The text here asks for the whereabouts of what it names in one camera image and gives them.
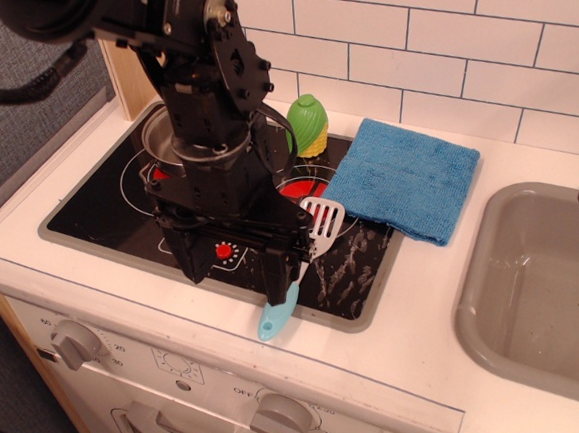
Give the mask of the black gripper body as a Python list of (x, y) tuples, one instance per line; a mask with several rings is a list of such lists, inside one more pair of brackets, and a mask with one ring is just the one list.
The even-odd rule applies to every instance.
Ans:
[(257, 112), (210, 147), (173, 131), (173, 148), (185, 175), (163, 173), (153, 158), (155, 173), (146, 182), (160, 229), (210, 224), (215, 244), (228, 241), (256, 252), (273, 242), (291, 245), (309, 240), (311, 215), (275, 187), (278, 175), (293, 167), (296, 154), (288, 148), (285, 162), (277, 162), (270, 119), (269, 114)]

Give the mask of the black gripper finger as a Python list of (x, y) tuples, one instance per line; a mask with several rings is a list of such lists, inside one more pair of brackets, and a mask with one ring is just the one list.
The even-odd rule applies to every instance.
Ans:
[(188, 229), (162, 226), (161, 230), (184, 275), (195, 284), (203, 281), (217, 260), (212, 226), (202, 224)]
[(310, 241), (300, 244), (273, 242), (257, 249), (267, 302), (270, 306), (283, 304), (287, 290), (301, 273), (301, 263), (310, 260)]

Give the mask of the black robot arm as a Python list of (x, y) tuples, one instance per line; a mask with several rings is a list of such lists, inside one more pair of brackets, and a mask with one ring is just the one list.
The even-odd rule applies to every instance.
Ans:
[(39, 43), (95, 37), (132, 49), (182, 164), (146, 187), (182, 272), (202, 281), (216, 241), (233, 241), (260, 256), (269, 303), (284, 302), (310, 257), (311, 216), (276, 189), (294, 157), (273, 153), (271, 65), (246, 39), (234, 0), (0, 0), (0, 20)]

